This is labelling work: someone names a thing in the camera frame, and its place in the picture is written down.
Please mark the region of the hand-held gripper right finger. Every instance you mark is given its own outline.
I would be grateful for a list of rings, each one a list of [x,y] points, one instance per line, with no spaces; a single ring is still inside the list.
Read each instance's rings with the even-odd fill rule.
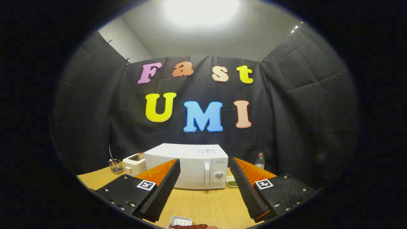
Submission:
[[[295,210],[317,191],[291,174],[275,175],[237,157],[230,162],[249,216],[256,223]]]

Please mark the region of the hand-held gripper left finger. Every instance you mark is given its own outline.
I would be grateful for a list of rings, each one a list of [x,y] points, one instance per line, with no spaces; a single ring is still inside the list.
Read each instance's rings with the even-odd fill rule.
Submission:
[[[135,177],[121,175],[94,194],[112,207],[154,223],[159,220],[180,171],[180,160],[175,158]]]

